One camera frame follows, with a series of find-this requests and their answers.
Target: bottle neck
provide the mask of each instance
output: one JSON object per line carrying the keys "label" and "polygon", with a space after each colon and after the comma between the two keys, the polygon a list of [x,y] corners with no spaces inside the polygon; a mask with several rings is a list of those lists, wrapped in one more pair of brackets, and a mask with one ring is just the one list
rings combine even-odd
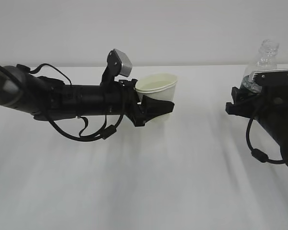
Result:
{"label": "bottle neck", "polygon": [[260,48],[259,53],[263,56],[275,57],[277,55],[277,50]]}
{"label": "bottle neck", "polygon": [[274,57],[277,55],[279,43],[266,39],[259,48],[259,53],[265,56]]}

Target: black cable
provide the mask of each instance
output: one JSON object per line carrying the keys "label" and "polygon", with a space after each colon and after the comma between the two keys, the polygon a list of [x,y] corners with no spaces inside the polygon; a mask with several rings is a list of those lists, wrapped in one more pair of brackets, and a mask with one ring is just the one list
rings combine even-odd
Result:
{"label": "black cable", "polygon": [[248,126],[246,128],[246,134],[245,134],[245,137],[246,137],[246,143],[249,147],[249,149],[251,150],[252,152],[252,156],[255,157],[256,159],[258,159],[260,162],[268,162],[270,164],[285,164],[288,162],[288,157],[285,158],[285,159],[282,159],[282,160],[272,160],[272,159],[269,159],[268,155],[265,154],[264,152],[260,151],[259,149],[254,149],[252,144],[251,144],[251,141],[250,141],[250,130],[251,130],[251,126],[252,126],[252,123],[255,119],[255,117],[257,116],[257,114],[259,113],[260,110],[263,110],[263,109],[266,109],[268,106],[258,106],[252,116],[250,117],[249,119],[249,122],[248,122]]}
{"label": "black cable", "polygon": [[89,137],[95,137],[97,135],[100,135],[100,132],[103,131],[106,128],[106,126],[107,126],[107,115],[105,115],[104,124],[102,125],[102,127],[98,131],[96,131],[95,133],[93,133],[91,135],[82,136],[82,133],[88,127],[88,119],[86,117],[84,117],[84,116],[81,116],[80,118],[84,120],[84,128],[79,132],[79,136],[82,137],[82,138],[89,138]]}
{"label": "black cable", "polygon": [[[66,138],[69,138],[69,139],[72,139],[72,140],[75,140],[75,141],[81,141],[81,142],[90,142],[90,141],[95,141],[95,140],[99,140],[102,137],[102,135],[99,135],[97,137],[92,137],[92,136],[86,136],[86,137],[75,137],[73,135],[70,135],[68,133],[66,133],[65,131],[63,131],[55,122],[54,120],[49,116],[46,108],[44,107],[44,105],[42,103],[39,102],[39,100],[34,96],[34,94],[32,94],[26,87],[24,87],[22,85],[22,83],[14,76],[12,75],[8,70],[6,70],[5,68],[3,68],[2,66],[0,66],[0,72],[2,72],[3,74],[5,74],[9,79],[11,79],[11,81],[17,86],[19,87],[21,90],[24,91],[25,94],[27,94],[29,97],[31,97],[31,99],[33,100],[33,102],[35,103],[35,105],[37,106],[37,108],[40,110],[41,114],[48,120],[48,122],[52,125],[52,127],[58,131],[61,135],[63,135],[64,137]],[[123,104],[123,111],[124,111],[124,108],[125,108],[125,101],[123,100],[124,99],[124,93],[123,93],[123,90],[122,90],[122,104]],[[117,127],[121,120],[122,120],[122,117],[123,117],[123,113],[121,114],[119,120],[117,121],[115,127]]]}
{"label": "black cable", "polygon": [[72,81],[64,73],[62,73],[59,69],[57,69],[56,67],[54,67],[53,65],[48,64],[48,63],[43,63],[43,64],[39,65],[36,69],[30,70],[29,73],[36,74],[36,73],[40,72],[40,70],[44,66],[49,66],[49,67],[53,68],[54,70],[56,70],[57,72],[59,72],[60,74],[62,74],[69,81],[70,85],[72,85]]}

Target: white wall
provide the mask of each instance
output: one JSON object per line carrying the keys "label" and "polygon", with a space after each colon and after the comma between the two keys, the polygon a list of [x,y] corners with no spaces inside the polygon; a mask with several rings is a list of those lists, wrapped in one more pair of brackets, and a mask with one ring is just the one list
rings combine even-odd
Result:
{"label": "white wall", "polygon": [[288,0],[0,0],[0,63],[245,63],[261,41],[288,63]]}

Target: cable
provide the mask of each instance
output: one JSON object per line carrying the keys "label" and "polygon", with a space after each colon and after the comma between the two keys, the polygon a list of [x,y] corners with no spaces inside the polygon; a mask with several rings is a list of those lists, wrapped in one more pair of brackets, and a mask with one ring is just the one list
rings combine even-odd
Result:
{"label": "cable", "polygon": [[71,81],[64,73],[62,73],[59,69],[57,69],[56,67],[54,67],[53,65],[48,64],[48,63],[43,63],[43,64],[39,65],[36,69],[30,70],[29,73],[31,73],[31,74],[37,74],[38,72],[40,72],[40,70],[41,70],[44,66],[49,66],[49,67],[53,68],[54,70],[56,70],[57,72],[59,72],[60,74],[62,74],[62,75],[69,81],[70,85],[72,85],[72,81]]}
{"label": "cable", "polygon": [[[44,105],[42,103],[39,102],[39,100],[34,96],[34,94],[32,94],[26,87],[24,87],[22,85],[22,83],[14,76],[12,75],[8,70],[6,70],[5,68],[3,68],[2,66],[0,66],[0,72],[2,72],[3,74],[5,74],[9,79],[11,79],[11,81],[17,86],[19,87],[21,90],[24,91],[25,94],[27,94],[29,97],[31,97],[31,99],[33,100],[33,102],[35,103],[35,105],[38,107],[38,109],[40,110],[41,114],[48,120],[48,122],[52,125],[52,127],[58,131],[61,135],[63,135],[66,138],[75,140],[75,141],[81,141],[81,142],[90,142],[90,141],[95,141],[95,140],[99,140],[101,138],[104,138],[102,135],[99,136],[84,136],[84,137],[75,137],[73,135],[70,135],[68,133],[66,133],[65,131],[63,131],[55,122],[54,120],[49,116],[46,108],[44,107]],[[123,104],[123,111],[120,115],[119,120],[117,121],[117,123],[115,124],[115,127],[117,127],[123,117],[123,112],[125,109],[125,101],[124,101],[124,93],[122,90],[122,85],[121,85],[121,92],[122,92],[122,104]]]}
{"label": "cable", "polygon": [[259,160],[260,162],[264,163],[264,162],[268,162],[270,164],[285,164],[288,162],[288,157],[285,158],[285,159],[282,159],[282,160],[272,160],[272,159],[269,159],[268,155],[265,154],[264,152],[262,152],[261,150],[259,149],[254,149],[252,144],[251,144],[251,141],[250,141],[250,130],[251,130],[251,126],[252,126],[252,123],[256,117],[256,115],[259,113],[260,110],[263,110],[263,109],[266,109],[268,108],[268,106],[258,106],[252,116],[250,117],[249,119],[249,122],[248,122],[248,126],[246,128],[246,134],[245,134],[245,137],[246,137],[246,143],[249,147],[249,149],[251,150],[251,153],[252,153],[252,156],[255,157],[257,160]]}

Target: black bracket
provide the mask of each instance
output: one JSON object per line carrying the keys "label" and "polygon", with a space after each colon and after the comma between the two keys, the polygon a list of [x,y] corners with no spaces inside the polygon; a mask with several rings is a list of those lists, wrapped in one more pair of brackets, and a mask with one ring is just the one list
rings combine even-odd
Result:
{"label": "black bracket", "polygon": [[135,127],[145,126],[151,119],[173,112],[174,103],[143,96],[142,102],[135,91],[136,79],[120,80],[127,88],[128,102],[126,104],[126,116],[133,122]]}

